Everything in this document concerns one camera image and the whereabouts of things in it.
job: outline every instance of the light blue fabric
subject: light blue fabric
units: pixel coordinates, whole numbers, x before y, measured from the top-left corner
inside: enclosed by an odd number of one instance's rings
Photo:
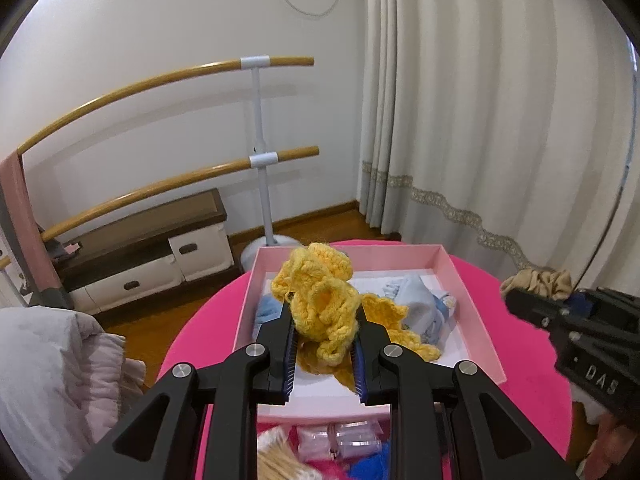
[[[258,308],[255,311],[254,341],[258,337],[260,327],[267,321],[278,319],[282,313],[282,303],[276,300],[271,294],[265,294],[260,298]]]
[[[409,308],[403,323],[409,330],[419,334],[423,343],[435,345],[440,341],[440,330],[449,312],[444,302],[424,285],[420,276],[408,274],[404,278],[391,280],[383,287],[383,291],[396,304]]]

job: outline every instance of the yellow crochet fabric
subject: yellow crochet fabric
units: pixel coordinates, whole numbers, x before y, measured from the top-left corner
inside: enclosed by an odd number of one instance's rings
[[[402,330],[407,307],[375,294],[360,295],[346,280],[353,275],[349,258],[324,244],[291,251],[276,278],[271,293],[279,301],[289,300],[298,334],[298,364],[313,374],[331,374],[354,390],[348,350],[358,330],[356,311],[360,304],[367,320],[383,325],[393,343],[401,344],[425,361],[440,357],[437,347],[423,344],[410,330]]]

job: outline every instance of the wooden floor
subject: wooden floor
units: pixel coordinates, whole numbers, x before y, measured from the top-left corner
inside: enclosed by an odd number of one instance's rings
[[[278,234],[300,240],[303,244],[354,238],[384,239],[379,230],[367,225],[364,217],[354,209],[355,207],[354,202],[338,206],[319,216],[303,216],[276,222],[274,230]],[[254,231],[232,236],[234,254],[240,254],[245,245],[257,236],[259,233]],[[186,292],[170,291],[162,296],[154,296],[98,314],[96,319],[107,332],[127,338],[127,357],[140,359],[146,363],[145,383],[151,386],[156,381],[169,345],[180,329],[217,290],[227,283],[228,280],[207,283],[203,288]]]

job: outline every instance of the pink round table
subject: pink round table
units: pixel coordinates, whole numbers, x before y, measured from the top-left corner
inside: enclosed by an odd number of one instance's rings
[[[336,245],[394,243],[400,242],[349,240]],[[571,394],[568,381],[554,369],[556,353],[546,332],[508,313],[496,278],[460,258],[451,259],[498,352],[507,376],[500,388],[554,449],[566,456],[572,423]],[[179,362],[202,368],[222,362],[231,354],[249,276],[246,273],[220,290],[187,322],[169,348],[158,377]]]

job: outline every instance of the pink fabric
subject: pink fabric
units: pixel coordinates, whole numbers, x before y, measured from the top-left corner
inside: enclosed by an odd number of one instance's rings
[[[308,464],[321,472],[324,480],[351,480],[347,472],[331,460],[310,460]]]
[[[397,243],[349,240],[336,245]],[[546,333],[508,313],[496,278],[460,258],[451,259],[480,311],[507,375],[507,382],[500,388],[554,449],[566,456],[571,435],[571,394],[568,381],[554,369],[556,354]],[[244,274],[220,290],[189,320],[169,348],[158,377],[178,362],[201,368],[222,362],[231,353],[249,276]],[[202,471],[199,462],[198,470]]]
[[[15,234],[35,285],[38,290],[62,288],[33,217],[22,162],[17,152],[0,163],[0,182]]]

